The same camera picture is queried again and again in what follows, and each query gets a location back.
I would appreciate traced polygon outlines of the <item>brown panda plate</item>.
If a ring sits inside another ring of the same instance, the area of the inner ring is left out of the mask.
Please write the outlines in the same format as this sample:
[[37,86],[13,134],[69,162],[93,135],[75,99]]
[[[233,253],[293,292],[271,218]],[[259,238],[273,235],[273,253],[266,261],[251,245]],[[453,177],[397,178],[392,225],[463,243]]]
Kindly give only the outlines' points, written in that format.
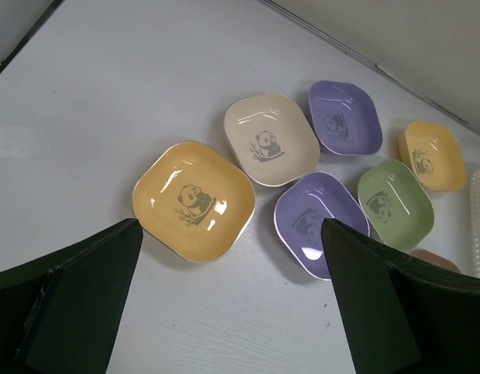
[[417,259],[420,259],[424,262],[430,263],[434,266],[441,267],[445,270],[449,270],[454,273],[460,273],[460,269],[457,265],[451,262],[448,259],[443,258],[433,252],[427,251],[425,249],[413,249],[410,251],[410,255]]

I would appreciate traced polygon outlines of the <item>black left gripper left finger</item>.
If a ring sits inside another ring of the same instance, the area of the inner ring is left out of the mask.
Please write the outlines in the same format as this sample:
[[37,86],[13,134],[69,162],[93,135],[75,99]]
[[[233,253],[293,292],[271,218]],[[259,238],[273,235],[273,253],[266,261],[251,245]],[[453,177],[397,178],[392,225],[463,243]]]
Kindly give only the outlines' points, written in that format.
[[127,218],[0,272],[0,373],[105,373],[142,241]]

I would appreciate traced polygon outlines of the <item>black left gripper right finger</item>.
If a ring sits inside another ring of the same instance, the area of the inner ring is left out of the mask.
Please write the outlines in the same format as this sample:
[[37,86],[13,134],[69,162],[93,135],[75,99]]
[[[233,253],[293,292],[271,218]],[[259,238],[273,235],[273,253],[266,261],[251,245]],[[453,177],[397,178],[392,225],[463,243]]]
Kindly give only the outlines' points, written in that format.
[[480,373],[480,279],[337,219],[321,236],[357,373]]

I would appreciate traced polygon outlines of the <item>green panda plate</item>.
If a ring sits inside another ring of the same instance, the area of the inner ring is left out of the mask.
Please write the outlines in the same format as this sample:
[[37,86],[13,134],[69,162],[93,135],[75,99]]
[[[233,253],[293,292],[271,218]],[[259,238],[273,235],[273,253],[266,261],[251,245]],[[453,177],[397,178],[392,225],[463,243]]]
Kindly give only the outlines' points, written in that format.
[[407,252],[432,230],[431,200],[413,172],[402,162],[385,160],[358,181],[358,201],[379,240]]

